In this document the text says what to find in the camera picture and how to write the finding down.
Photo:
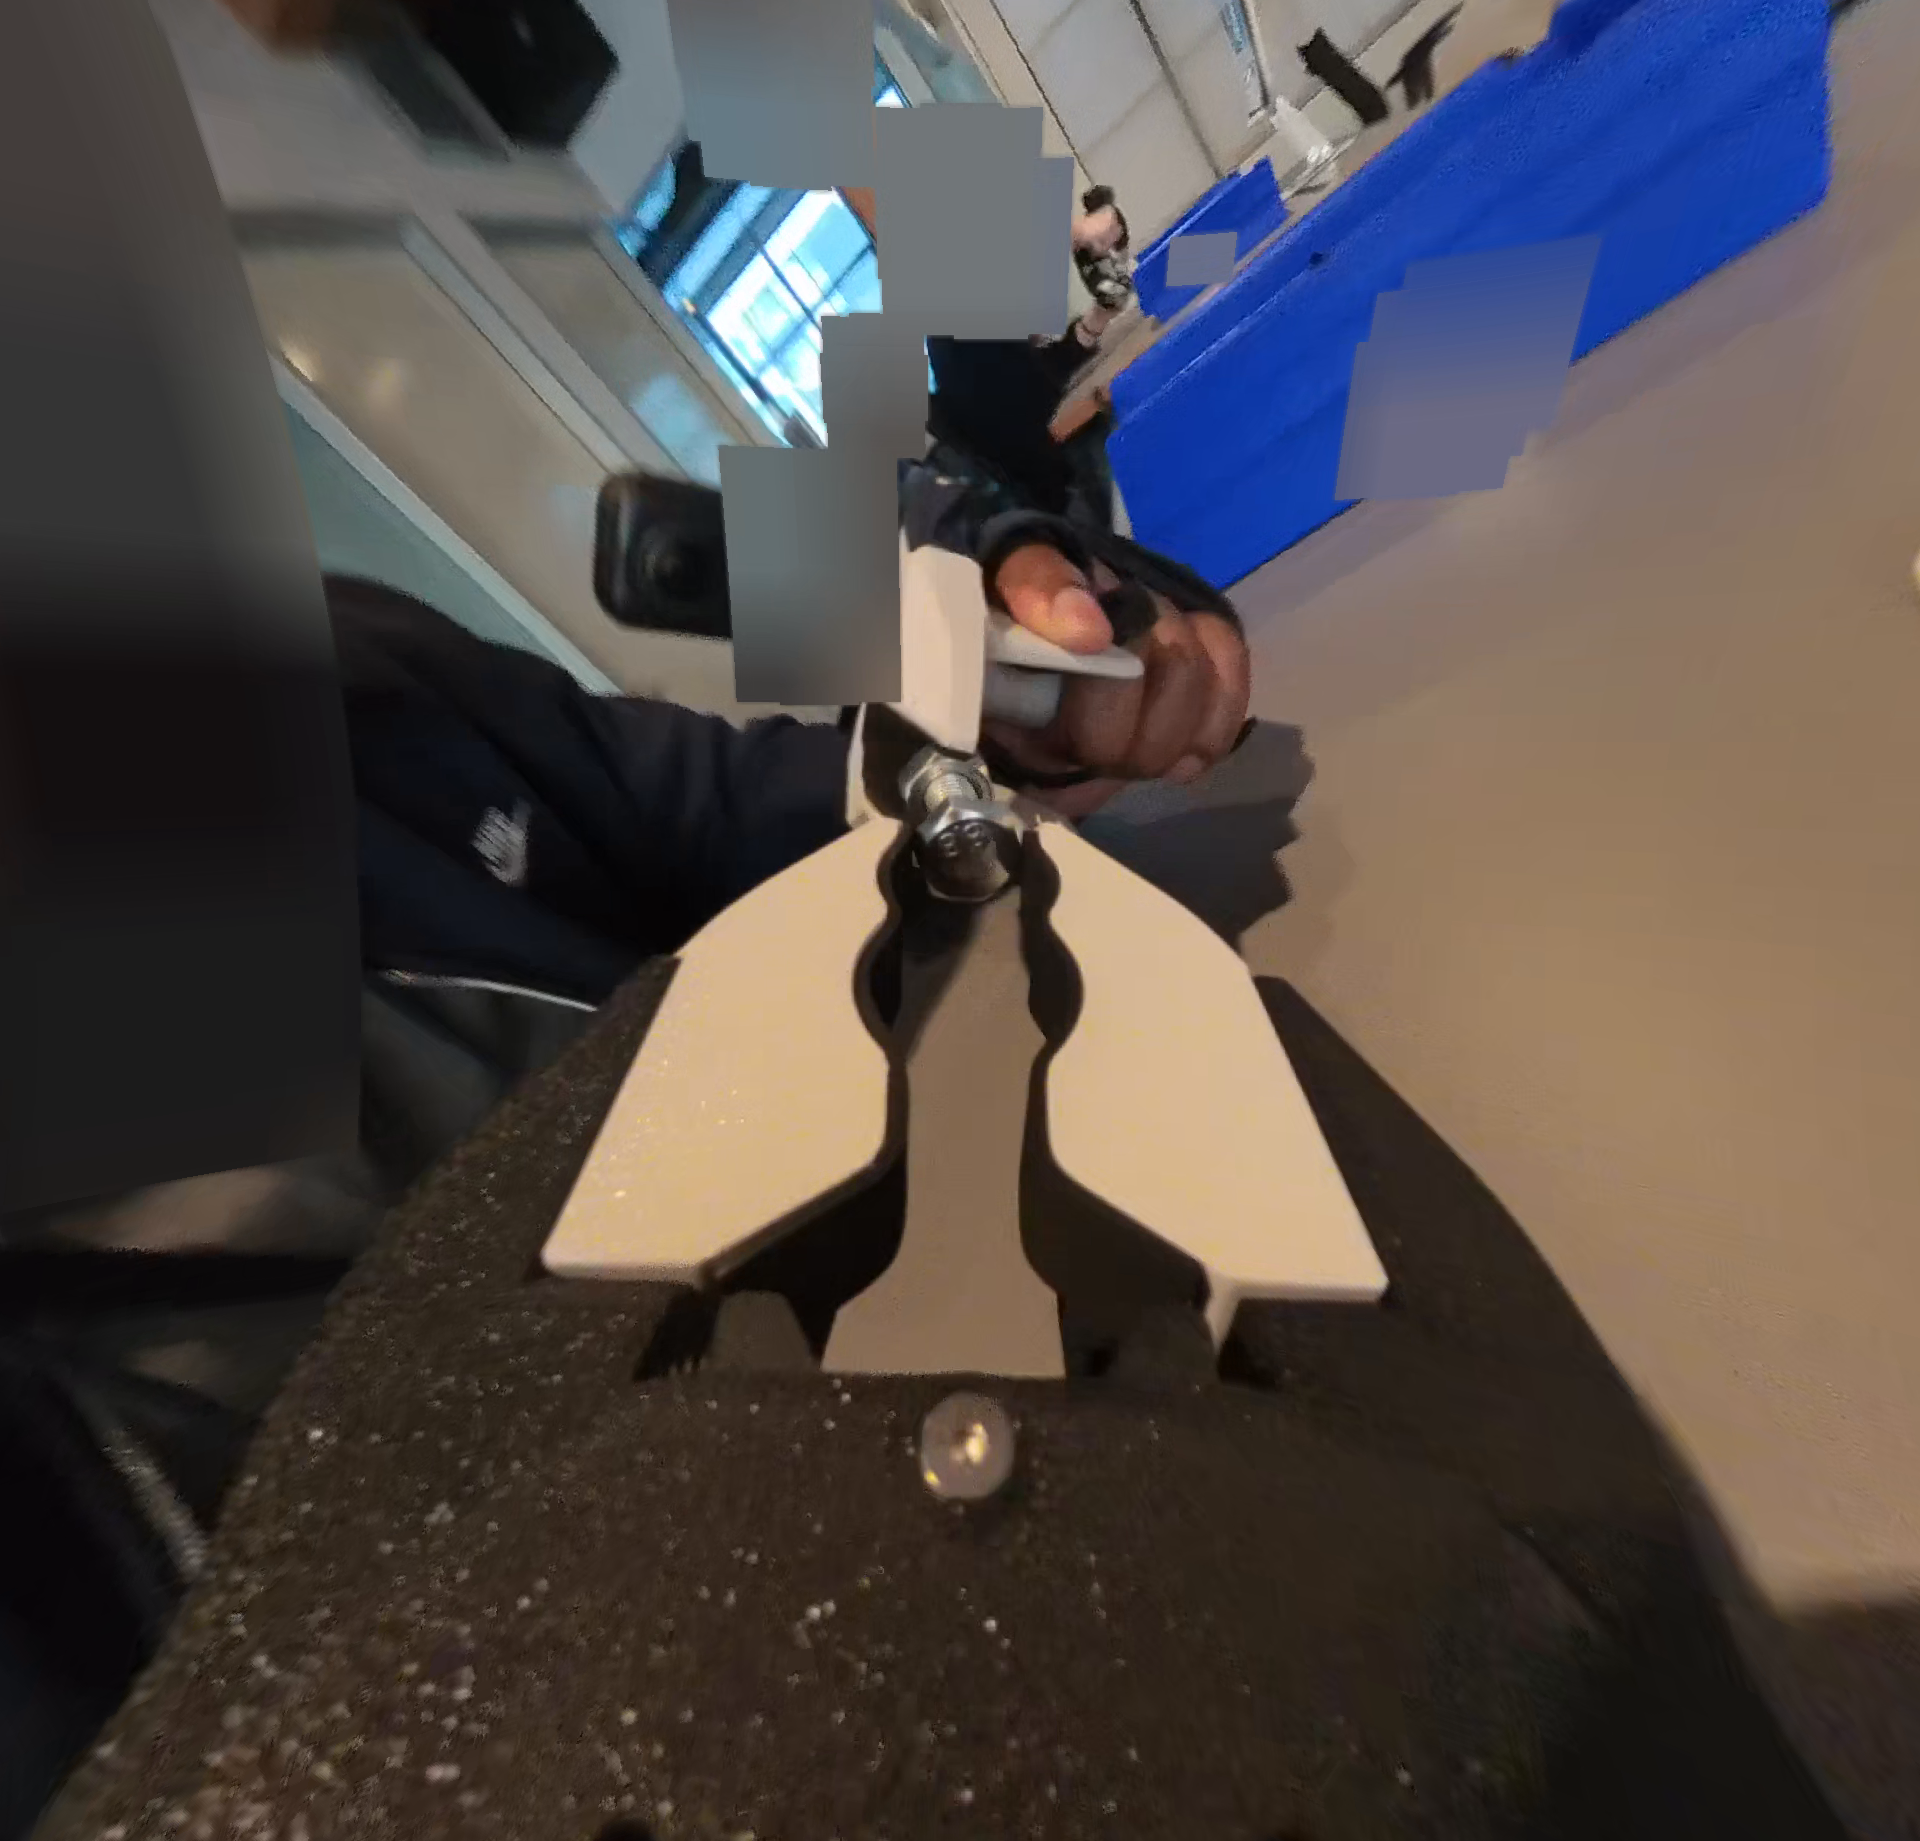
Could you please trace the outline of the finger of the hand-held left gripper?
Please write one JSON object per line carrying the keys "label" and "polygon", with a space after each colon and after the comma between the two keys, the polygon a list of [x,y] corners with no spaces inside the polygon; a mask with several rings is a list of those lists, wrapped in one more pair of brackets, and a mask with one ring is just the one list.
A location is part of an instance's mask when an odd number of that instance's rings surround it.
{"label": "finger of the hand-held left gripper", "polygon": [[843,713],[847,758],[843,820],[861,830],[875,820],[919,828],[924,818],[924,772],[934,742],[898,707],[868,703]]}
{"label": "finger of the hand-held left gripper", "polygon": [[988,633],[976,561],[902,545],[898,717],[947,755],[972,757],[978,744]]}

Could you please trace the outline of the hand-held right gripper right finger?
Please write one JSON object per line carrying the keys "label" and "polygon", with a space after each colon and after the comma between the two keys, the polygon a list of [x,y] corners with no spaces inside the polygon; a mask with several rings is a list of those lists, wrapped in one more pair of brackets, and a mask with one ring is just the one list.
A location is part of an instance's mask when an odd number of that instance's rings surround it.
{"label": "hand-held right gripper right finger", "polygon": [[1026,828],[1039,1033],[1021,1243],[1094,1342],[1160,1309],[1221,1348],[1246,1303],[1371,1307],[1388,1275],[1238,952],[1076,830]]}

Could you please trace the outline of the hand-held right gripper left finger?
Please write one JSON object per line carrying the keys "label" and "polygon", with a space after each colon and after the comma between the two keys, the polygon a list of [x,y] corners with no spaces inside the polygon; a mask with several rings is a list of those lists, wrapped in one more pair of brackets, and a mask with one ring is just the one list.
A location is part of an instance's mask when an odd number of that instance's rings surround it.
{"label": "hand-held right gripper left finger", "polygon": [[678,952],[541,1246],[548,1275],[716,1281],[885,1165],[892,1065],[859,982],[898,851],[899,822],[866,820]]}

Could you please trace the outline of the steel hex bolt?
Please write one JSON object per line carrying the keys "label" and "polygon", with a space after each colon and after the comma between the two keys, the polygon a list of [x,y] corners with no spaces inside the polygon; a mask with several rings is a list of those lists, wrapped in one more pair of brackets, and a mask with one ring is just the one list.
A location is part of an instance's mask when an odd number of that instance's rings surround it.
{"label": "steel hex bolt", "polygon": [[947,799],[915,826],[915,857],[924,894],[972,908],[1021,880],[1025,826],[998,799]]}

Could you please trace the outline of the person's left forearm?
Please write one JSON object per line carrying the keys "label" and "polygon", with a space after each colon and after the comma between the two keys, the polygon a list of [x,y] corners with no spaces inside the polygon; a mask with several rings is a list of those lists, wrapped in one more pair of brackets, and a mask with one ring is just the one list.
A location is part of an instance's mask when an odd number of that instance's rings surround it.
{"label": "person's left forearm", "polygon": [[671,703],[579,694],[565,802],[617,873],[723,905],[849,828],[853,742],[833,723],[729,723]]}

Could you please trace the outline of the person's left hand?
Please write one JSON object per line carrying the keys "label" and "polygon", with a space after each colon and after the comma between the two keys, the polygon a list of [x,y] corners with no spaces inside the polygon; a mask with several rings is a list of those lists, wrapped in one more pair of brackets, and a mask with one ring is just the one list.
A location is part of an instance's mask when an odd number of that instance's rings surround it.
{"label": "person's left hand", "polygon": [[991,721],[989,760],[1068,820],[1142,784],[1191,784],[1238,744],[1250,711],[1250,655],[1237,621],[1188,611],[1044,543],[996,567],[996,603],[1016,626],[1071,655],[1129,649],[1136,680],[1076,677],[1042,727]]}

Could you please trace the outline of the small blue plastic bin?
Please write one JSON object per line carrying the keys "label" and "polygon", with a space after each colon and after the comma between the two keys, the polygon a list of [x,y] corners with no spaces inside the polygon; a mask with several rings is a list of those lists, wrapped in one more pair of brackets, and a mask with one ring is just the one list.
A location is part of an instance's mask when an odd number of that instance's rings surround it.
{"label": "small blue plastic bin", "polygon": [[1237,265],[1287,216],[1281,178],[1266,155],[1220,178],[1144,245],[1133,267],[1136,307],[1168,320],[1202,292],[1228,282]]}

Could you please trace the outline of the black office chair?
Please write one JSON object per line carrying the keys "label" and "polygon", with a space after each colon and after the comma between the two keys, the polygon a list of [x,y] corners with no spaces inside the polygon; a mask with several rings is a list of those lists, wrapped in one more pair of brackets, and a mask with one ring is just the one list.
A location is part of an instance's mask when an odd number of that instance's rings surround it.
{"label": "black office chair", "polygon": [[1388,89],[1399,88],[1404,107],[1428,106],[1435,98],[1434,55],[1449,38],[1460,5],[1447,9],[1428,28],[1411,39],[1384,82],[1376,82],[1324,28],[1316,28],[1297,53],[1308,74],[1328,88],[1361,122],[1376,126],[1391,119]]}

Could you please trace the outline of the white roll-up banner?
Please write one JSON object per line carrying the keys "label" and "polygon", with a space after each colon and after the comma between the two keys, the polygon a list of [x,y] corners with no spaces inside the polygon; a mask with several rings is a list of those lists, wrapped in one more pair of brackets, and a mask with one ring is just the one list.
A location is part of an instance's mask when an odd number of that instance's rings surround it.
{"label": "white roll-up banner", "polygon": [[1209,1],[1227,42],[1238,131],[1248,142],[1261,136],[1266,146],[1279,146],[1267,160],[1282,195],[1322,189],[1337,167],[1337,149],[1317,125],[1282,93],[1255,0]]}

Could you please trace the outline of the large blue plastic bin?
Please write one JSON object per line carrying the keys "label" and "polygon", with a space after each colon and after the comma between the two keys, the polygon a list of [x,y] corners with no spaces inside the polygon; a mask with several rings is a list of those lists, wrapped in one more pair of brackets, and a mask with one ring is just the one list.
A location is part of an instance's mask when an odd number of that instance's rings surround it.
{"label": "large blue plastic bin", "polygon": [[1829,0],[1566,0],[1111,380],[1133,534],[1228,586],[1503,486],[1570,363],[1813,212]]}

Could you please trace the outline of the black wall speaker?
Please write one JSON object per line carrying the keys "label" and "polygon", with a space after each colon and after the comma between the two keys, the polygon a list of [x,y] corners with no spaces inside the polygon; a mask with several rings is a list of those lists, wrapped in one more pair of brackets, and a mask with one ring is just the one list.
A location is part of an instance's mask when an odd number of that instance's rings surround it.
{"label": "black wall speaker", "polygon": [[510,142],[569,147],[620,71],[579,0],[416,0],[420,28]]}

